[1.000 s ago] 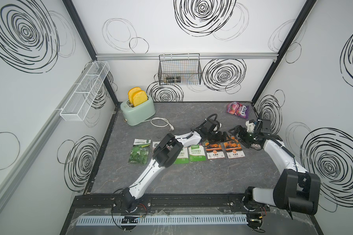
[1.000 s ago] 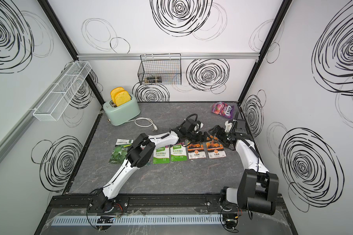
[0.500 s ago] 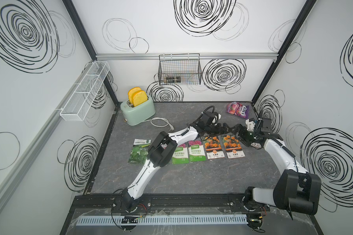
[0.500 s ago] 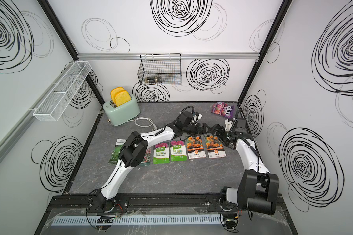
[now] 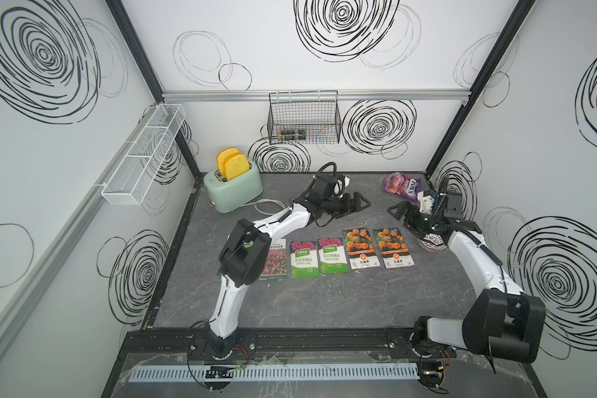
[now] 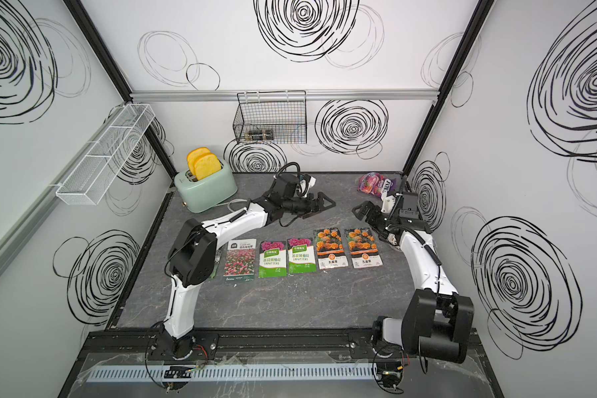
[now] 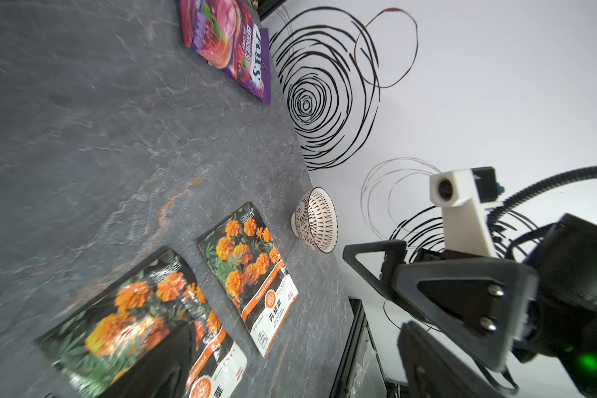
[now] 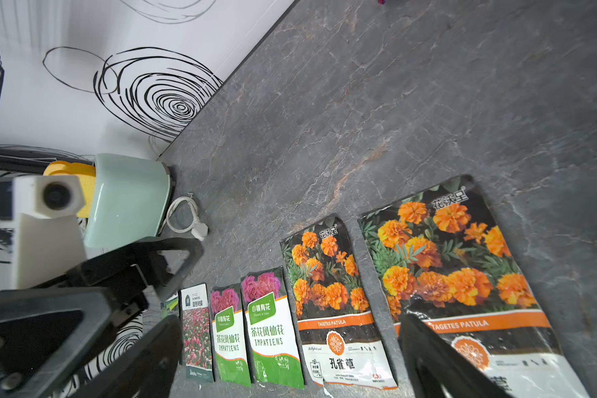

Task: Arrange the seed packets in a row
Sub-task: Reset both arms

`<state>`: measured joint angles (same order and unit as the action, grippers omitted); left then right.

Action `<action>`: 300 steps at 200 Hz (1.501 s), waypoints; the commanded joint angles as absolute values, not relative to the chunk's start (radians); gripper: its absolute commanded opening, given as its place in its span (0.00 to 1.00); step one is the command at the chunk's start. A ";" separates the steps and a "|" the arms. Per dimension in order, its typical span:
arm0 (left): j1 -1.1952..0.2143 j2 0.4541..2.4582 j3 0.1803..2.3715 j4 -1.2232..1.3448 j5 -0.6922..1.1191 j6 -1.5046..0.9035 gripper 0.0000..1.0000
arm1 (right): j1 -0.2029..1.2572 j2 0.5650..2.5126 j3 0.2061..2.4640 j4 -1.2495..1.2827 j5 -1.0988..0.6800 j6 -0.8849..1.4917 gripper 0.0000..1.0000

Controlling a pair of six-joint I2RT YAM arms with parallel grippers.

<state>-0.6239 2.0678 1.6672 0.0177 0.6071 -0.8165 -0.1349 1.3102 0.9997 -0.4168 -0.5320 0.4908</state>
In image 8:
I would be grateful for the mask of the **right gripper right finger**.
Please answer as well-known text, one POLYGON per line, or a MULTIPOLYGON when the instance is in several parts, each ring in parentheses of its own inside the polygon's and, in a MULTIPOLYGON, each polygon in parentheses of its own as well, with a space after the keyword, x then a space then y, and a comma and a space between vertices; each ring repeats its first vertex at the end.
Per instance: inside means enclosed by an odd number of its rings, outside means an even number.
POLYGON ((413 314, 400 317, 399 345, 416 397, 508 397, 413 314))

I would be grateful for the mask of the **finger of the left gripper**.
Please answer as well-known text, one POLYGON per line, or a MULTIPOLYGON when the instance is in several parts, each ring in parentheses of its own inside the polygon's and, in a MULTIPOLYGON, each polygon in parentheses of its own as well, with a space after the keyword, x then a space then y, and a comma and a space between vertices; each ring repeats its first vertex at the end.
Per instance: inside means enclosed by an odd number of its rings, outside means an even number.
POLYGON ((202 255, 201 242, 193 238, 144 238, 83 261, 44 286, 106 288, 118 303, 132 303, 151 286, 166 300, 202 255))
POLYGON ((0 291, 0 397, 63 389, 147 306, 101 287, 0 291))

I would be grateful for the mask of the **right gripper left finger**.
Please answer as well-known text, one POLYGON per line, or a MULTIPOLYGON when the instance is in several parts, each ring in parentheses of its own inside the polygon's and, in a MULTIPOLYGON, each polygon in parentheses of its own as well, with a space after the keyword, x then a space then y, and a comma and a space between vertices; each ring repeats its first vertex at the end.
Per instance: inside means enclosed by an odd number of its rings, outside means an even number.
POLYGON ((182 324, 171 315, 74 397, 168 397, 182 356, 182 324))

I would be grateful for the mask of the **green leafy seed packet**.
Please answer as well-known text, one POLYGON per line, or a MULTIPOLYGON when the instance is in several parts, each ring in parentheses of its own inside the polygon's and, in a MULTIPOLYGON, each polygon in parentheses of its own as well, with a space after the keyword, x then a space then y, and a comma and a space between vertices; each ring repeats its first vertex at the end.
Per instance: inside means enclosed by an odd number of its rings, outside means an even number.
POLYGON ((167 318, 168 316, 174 315, 179 317, 179 296, 175 294, 165 300, 160 305, 161 318, 167 318))

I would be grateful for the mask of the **pink flower field seed packet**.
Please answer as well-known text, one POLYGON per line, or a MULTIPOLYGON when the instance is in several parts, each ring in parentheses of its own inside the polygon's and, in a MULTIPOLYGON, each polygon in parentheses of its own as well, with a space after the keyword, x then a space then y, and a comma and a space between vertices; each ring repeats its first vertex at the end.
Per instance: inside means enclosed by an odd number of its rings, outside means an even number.
POLYGON ((182 363, 187 378, 214 382, 210 304, 207 285, 182 289, 180 320, 182 322, 182 363))

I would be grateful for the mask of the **green white impatiens seed packet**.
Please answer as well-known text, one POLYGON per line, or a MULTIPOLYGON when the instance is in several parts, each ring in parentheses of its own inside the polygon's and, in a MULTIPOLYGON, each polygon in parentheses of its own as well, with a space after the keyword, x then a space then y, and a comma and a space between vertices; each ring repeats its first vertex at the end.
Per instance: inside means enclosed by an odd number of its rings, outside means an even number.
POLYGON ((251 387, 240 284, 213 287, 210 307, 213 347, 221 380, 251 387))

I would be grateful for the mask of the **orange marigold seed packet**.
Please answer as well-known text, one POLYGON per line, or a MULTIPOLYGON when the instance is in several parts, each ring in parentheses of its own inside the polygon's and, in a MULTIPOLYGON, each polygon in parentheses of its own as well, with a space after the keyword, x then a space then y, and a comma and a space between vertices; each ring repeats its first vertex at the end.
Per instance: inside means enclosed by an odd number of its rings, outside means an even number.
POLYGON ((311 380, 396 389, 344 223, 327 217, 280 246, 311 380))
POLYGON ((586 396, 471 176, 358 223, 396 328, 416 316, 511 396, 586 396))

